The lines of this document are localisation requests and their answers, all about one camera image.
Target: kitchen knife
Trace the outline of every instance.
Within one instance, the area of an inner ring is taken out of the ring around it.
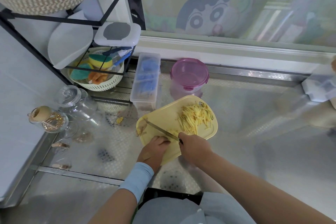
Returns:
[[[155,124],[149,122],[148,120],[145,120],[147,122],[147,124],[149,124],[150,126],[152,126],[153,128],[157,129],[158,131],[164,133],[166,136],[171,137],[172,139],[180,142],[181,144],[183,144],[182,140],[180,138],[178,138],[177,136],[174,136],[173,134],[169,133],[168,131],[165,131],[164,129],[156,126]]]

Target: green sponge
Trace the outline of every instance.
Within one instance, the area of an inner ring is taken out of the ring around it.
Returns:
[[[104,56],[100,54],[89,54],[89,62],[95,67],[108,68],[112,65],[112,58],[110,56]]]
[[[80,64],[78,67],[93,69],[93,66],[89,63]],[[70,78],[73,80],[85,80],[88,78],[89,73],[91,73],[91,71],[73,69]]]

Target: potato strip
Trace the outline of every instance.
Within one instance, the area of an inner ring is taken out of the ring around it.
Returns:
[[[204,123],[207,128],[212,127],[212,114],[207,104],[195,104],[182,107],[178,122],[182,131],[189,135],[197,135],[197,127]]]

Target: yellow cutting board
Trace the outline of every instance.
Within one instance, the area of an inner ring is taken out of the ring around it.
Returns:
[[[182,112],[182,107],[186,105],[198,104],[199,102],[205,103],[202,99],[200,99],[199,97],[193,96],[193,95],[188,95],[183,98],[180,98],[173,103],[170,103],[164,107],[161,107],[160,109],[157,109],[149,114],[146,114],[145,116],[142,116],[137,121],[136,128],[139,127],[139,123],[141,120],[143,120],[144,118],[147,118],[148,121],[152,122],[153,124],[159,126],[160,128],[166,131],[169,131],[169,130],[181,131],[181,127],[179,125],[177,118]],[[212,127],[207,129],[205,124],[201,124],[197,128],[198,135],[205,139],[209,139],[210,137],[213,137],[218,130],[218,123],[217,123],[216,116],[212,110],[211,110],[211,113],[213,116]],[[166,136],[166,135],[164,135],[162,132],[158,131],[157,129],[151,127],[150,125],[147,125],[145,129],[143,130],[142,135],[139,135],[140,140],[143,145],[148,144],[154,136]],[[178,157],[179,155],[181,155],[179,143],[173,140],[172,138],[169,138],[169,140],[171,141],[171,143],[163,156],[161,165],[164,165],[172,161],[174,158]]]

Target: cartoon face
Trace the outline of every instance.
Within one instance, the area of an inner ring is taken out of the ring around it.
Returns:
[[[190,14],[185,33],[218,36],[232,29],[238,20],[238,12],[219,0],[214,6],[205,5],[204,11],[194,9]]]
[[[238,11],[229,0],[188,0],[178,15],[178,32],[193,35],[224,36],[238,21]]]

